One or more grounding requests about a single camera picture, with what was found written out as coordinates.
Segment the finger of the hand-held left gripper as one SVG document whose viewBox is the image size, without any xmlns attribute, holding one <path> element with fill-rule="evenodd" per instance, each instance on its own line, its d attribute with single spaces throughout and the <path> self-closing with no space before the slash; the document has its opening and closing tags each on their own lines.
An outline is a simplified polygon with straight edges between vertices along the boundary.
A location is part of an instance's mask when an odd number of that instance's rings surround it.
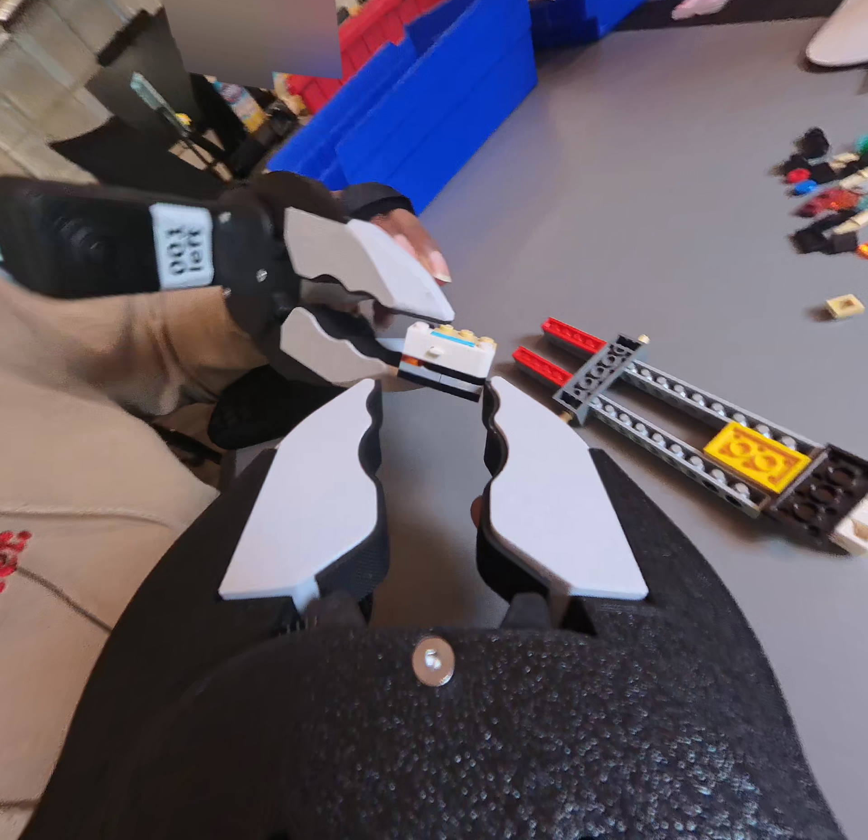
<svg viewBox="0 0 868 840">
<path fill-rule="evenodd" d="M 384 345 L 363 316 L 327 306 L 298 306 L 279 332 L 281 351 L 316 377 L 351 388 L 364 380 L 405 388 L 398 375 L 400 349 Z"/>
<path fill-rule="evenodd" d="M 455 313 L 428 270 L 379 227 L 288 208 L 284 241 L 303 303 L 332 308 L 375 301 L 402 316 L 451 323 Z"/>
</svg>

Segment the scatter of small colourful pieces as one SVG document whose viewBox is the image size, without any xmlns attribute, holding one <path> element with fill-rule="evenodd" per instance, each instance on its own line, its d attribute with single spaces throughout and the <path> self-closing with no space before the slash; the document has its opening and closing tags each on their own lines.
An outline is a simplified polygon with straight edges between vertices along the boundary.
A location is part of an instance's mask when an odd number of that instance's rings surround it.
<svg viewBox="0 0 868 840">
<path fill-rule="evenodd" d="M 774 173 L 796 203 L 789 242 L 800 255 L 867 258 L 867 136 L 835 151 L 826 133 L 811 127 Z"/>
</svg>

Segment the wipes canister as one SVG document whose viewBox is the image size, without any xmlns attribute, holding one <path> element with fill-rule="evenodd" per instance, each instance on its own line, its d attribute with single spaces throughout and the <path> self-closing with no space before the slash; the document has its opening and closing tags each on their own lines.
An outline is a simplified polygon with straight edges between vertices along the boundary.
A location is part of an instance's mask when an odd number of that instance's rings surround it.
<svg viewBox="0 0 868 840">
<path fill-rule="evenodd" d="M 249 134 L 254 134 L 266 122 L 266 111 L 244 87 L 214 80 L 212 85 Z"/>
</svg>

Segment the white wooden book stand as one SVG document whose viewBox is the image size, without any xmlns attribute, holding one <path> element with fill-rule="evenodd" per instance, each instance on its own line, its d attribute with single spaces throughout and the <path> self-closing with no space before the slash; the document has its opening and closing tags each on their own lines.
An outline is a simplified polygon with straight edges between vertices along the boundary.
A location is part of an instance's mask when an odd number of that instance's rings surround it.
<svg viewBox="0 0 868 840">
<path fill-rule="evenodd" d="M 808 43 L 805 58 L 820 68 L 867 64 L 867 0 L 842 0 Z"/>
</svg>

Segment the black desk mat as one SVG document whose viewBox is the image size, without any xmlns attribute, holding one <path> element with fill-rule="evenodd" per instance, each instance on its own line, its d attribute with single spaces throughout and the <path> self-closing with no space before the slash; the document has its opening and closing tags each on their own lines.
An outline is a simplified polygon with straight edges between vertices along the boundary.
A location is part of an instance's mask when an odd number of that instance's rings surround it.
<svg viewBox="0 0 868 840">
<path fill-rule="evenodd" d="M 720 12 L 674 20 L 671 16 L 681 0 L 649 0 L 628 15 L 616 32 L 659 30 L 670 27 L 696 28 L 769 21 L 791 21 L 830 17 L 843 0 L 731 0 Z"/>
</svg>

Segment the person's left hand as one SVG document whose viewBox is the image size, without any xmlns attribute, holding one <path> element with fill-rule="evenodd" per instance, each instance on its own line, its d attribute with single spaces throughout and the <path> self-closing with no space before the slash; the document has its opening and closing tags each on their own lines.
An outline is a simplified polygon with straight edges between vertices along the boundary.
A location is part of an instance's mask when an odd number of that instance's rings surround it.
<svg viewBox="0 0 868 840">
<path fill-rule="evenodd" d="M 374 216 L 371 222 L 414 256 L 436 281 L 451 283 L 449 266 L 439 245 L 415 214 L 396 209 Z"/>
</svg>

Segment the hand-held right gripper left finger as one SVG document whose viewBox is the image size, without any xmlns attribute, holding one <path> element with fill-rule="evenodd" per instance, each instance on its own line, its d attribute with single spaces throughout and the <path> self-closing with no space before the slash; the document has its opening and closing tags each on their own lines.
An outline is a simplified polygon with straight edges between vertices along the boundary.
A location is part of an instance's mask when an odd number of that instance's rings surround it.
<svg viewBox="0 0 868 840">
<path fill-rule="evenodd" d="M 219 587 L 223 600 L 291 599 L 299 613 L 343 592 L 367 600 L 389 570 L 381 385 L 364 379 L 277 445 Z"/>
</svg>

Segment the grey red lego beam frame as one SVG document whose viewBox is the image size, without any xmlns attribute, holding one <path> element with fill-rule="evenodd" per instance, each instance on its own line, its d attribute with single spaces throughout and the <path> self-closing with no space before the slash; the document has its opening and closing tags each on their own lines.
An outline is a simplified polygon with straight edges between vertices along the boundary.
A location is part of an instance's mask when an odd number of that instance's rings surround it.
<svg viewBox="0 0 868 840">
<path fill-rule="evenodd" d="M 522 345 L 513 363 L 571 425 L 605 425 L 800 545 L 866 557 L 866 457 L 654 367 L 645 335 L 604 339 L 549 317 L 541 339 L 571 362 Z"/>
</svg>

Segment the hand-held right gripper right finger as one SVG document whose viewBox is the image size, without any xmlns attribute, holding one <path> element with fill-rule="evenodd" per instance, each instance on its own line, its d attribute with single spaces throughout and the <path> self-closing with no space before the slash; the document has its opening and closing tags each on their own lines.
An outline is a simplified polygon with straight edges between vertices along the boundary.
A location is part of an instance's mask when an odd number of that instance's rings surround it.
<svg viewBox="0 0 868 840">
<path fill-rule="evenodd" d="M 594 627 L 647 616 L 649 588 L 591 449 L 505 378 L 483 392 L 490 478 L 476 500 L 476 568 L 502 627 Z"/>
</svg>

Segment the red plastic storage bin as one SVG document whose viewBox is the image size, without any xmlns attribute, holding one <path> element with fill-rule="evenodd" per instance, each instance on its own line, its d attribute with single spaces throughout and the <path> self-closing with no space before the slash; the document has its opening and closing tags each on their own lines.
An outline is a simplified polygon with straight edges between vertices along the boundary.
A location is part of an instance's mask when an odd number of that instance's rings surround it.
<svg viewBox="0 0 868 840">
<path fill-rule="evenodd" d="M 288 75 L 289 96 L 300 98 L 317 113 L 382 47 L 400 44 L 406 27 L 445 0 L 367 0 L 340 24 L 343 74 L 338 79 Z"/>
</svg>

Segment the person's left forearm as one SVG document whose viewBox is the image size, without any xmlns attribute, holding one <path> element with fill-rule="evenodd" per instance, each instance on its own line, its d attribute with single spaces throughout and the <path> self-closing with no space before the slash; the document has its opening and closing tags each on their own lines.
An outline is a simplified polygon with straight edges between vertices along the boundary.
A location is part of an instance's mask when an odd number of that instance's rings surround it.
<svg viewBox="0 0 868 840">
<path fill-rule="evenodd" d="M 211 403 L 266 364 L 221 288 L 61 300 L 2 279 L 2 371 L 144 417 Z"/>
</svg>

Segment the small tan grey lego assembly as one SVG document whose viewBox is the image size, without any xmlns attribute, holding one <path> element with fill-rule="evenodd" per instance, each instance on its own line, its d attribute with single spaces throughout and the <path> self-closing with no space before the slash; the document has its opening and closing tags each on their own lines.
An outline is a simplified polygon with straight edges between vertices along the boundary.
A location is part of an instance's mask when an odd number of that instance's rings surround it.
<svg viewBox="0 0 868 840">
<path fill-rule="evenodd" d="M 494 362 L 496 342 L 452 325 L 416 322 L 407 329 L 398 378 L 478 402 Z"/>
</svg>

